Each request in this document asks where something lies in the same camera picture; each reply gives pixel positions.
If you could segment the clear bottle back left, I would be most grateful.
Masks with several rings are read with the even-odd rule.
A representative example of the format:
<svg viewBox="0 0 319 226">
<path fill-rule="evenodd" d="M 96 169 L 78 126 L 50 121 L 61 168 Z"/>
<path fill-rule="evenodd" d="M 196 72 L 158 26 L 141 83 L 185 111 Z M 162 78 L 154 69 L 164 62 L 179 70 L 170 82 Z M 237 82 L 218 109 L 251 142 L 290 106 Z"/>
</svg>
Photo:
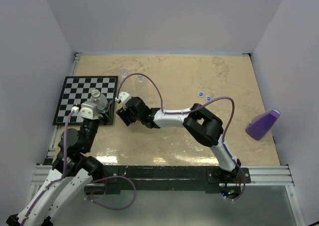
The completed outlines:
<svg viewBox="0 0 319 226">
<path fill-rule="evenodd" d="M 121 79 L 122 88 L 128 87 L 130 84 L 130 79 L 125 80 L 124 79 L 128 76 L 128 71 L 125 68 L 121 68 L 119 71 L 119 76 Z"/>
</svg>

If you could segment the black white checkerboard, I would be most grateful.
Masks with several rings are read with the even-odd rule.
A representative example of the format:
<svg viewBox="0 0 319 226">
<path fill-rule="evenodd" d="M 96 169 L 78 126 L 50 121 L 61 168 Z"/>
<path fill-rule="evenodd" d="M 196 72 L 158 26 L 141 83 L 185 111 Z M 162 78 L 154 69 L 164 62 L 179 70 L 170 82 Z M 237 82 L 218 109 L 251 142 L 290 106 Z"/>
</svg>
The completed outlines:
<svg viewBox="0 0 319 226">
<path fill-rule="evenodd" d="M 114 122 L 114 111 L 115 111 L 115 96 L 117 94 L 118 76 L 76 76 L 76 80 L 80 80 L 79 85 L 75 88 L 77 93 L 80 95 L 76 96 L 76 99 L 81 98 L 79 104 L 88 101 L 91 98 L 91 93 L 94 89 L 98 89 L 102 94 L 105 95 L 109 102 L 109 111 L 107 112 L 110 117 L 110 124 Z"/>
</svg>

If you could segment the clear bottle back right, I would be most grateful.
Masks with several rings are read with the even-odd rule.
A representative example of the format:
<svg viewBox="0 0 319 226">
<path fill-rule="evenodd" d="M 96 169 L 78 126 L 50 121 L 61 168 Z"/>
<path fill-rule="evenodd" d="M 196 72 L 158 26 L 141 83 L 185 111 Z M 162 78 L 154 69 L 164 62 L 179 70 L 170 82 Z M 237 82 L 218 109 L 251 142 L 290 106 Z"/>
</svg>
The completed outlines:
<svg viewBox="0 0 319 226">
<path fill-rule="evenodd" d="M 136 95 L 140 97 L 144 102 L 148 99 L 148 83 L 147 79 L 143 75 L 137 75 L 136 83 Z"/>
</svg>

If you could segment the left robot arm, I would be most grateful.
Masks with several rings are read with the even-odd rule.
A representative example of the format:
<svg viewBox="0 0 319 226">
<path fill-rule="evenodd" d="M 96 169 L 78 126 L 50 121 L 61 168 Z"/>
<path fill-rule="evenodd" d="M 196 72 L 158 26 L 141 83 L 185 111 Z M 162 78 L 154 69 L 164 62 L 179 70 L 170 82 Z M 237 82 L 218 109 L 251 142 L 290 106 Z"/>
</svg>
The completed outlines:
<svg viewBox="0 0 319 226">
<path fill-rule="evenodd" d="M 90 152 L 99 119 L 84 119 L 79 130 L 65 128 L 58 144 L 61 151 L 47 178 L 28 205 L 6 220 L 9 226 L 51 226 L 65 206 L 91 182 L 103 178 L 103 164 Z"/>
</svg>

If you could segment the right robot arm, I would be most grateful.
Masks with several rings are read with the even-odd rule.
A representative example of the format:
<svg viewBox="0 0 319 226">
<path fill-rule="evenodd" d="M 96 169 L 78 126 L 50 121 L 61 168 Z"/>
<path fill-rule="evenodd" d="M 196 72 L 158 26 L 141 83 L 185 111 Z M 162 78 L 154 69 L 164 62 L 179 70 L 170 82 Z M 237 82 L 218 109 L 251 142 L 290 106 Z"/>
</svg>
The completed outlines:
<svg viewBox="0 0 319 226">
<path fill-rule="evenodd" d="M 121 92 L 116 102 L 122 105 L 117 115 L 126 126 L 139 121 L 150 129 L 183 127 L 198 143 L 210 148 L 226 182 L 232 183 L 239 178 L 241 162 L 226 145 L 223 122 L 204 105 L 194 104 L 191 108 L 177 111 L 149 108 L 141 98 L 126 92 Z"/>
</svg>

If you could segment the aluminium rail left edge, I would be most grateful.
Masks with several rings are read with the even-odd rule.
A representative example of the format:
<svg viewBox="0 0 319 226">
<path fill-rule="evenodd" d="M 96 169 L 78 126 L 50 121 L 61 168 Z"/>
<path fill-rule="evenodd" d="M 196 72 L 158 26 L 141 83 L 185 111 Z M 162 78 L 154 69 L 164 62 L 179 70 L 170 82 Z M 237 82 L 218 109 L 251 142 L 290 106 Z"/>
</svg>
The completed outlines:
<svg viewBox="0 0 319 226">
<path fill-rule="evenodd" d="M 82 56 L 82 53 L 76 53 L 75 59 L 72 67 L 71 74 L 67 77 L 65 77 L 57 110 L 55 113 L 55 117 L 53 120 L 54 124 L 57 124 L 55 126 L 55 130 L 53 133 L 53 137 L 48 149 L 47 156 L 43 162 L 43 165 L 52 165 L 53 158 L 55 155 L 56 147 L 58 146 L 58 143 L 61 140 L 61 128 L 64 126 L 65 122 L 67 121 L 67 116 L 71 112 L 73 104 L 79 104 L 81 98 L 76 99 L 77 95 L 80 95 L 80 93 L 77 93 L 75 88 L 79 85 L 80 80 L 74 80 L 76 79 L 76 72 L 77 72 L 77 66 L 80 62 L 80 58 Z"/>
</svg>

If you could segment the small clear plastic bottle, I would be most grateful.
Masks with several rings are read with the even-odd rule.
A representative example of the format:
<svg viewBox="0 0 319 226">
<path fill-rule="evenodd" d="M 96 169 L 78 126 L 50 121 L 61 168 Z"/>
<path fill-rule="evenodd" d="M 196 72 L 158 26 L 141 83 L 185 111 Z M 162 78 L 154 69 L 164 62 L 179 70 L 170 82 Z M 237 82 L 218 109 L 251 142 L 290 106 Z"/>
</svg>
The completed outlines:
<svg viewBox="0 0 319 226">
<path fill-rule="evenodd" d="M 96 105 L 98 113 L 106 114 L 109 111 L 109 102 L 98 89 L 92 91 L 90 101 Z"/>
</svg>

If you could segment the purple object table edge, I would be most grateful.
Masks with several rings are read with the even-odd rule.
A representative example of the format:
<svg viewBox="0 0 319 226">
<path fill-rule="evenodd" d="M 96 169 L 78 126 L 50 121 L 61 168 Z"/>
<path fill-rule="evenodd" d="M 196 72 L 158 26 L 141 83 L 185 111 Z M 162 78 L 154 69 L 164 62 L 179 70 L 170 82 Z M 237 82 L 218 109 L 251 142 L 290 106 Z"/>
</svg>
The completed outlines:
<svg viewBox="0 0 319 226">
<path fill-rule="evenodd" d="M 260 140 L 268 133 L 280 115 L 281 113 L 276 109 L 264 112 L 253 118 L 245 131 L 253 139 Z"/>
</svg>

